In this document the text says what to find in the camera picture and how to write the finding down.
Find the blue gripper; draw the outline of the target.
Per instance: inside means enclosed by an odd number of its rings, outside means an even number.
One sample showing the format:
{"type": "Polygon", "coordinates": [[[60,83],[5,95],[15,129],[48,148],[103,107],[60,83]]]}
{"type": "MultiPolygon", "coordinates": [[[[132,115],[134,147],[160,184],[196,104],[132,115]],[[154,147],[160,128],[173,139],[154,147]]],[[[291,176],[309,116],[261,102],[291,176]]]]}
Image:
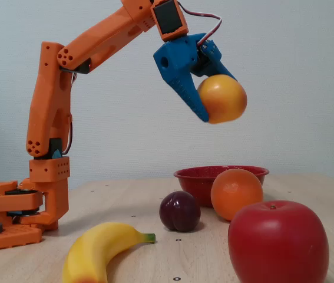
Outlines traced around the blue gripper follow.
{"type": "Polygon", "coordinates": [[[163,44],[153,55],[163,80],[180,96],[203,122],[209,114],[201,101],[191,74],[197,77],[224,74],[235,81],[234,75],[222,64],[222,54],[212,40],[200,47],[197,43],[205,33],[186,35],[163,44]]]}

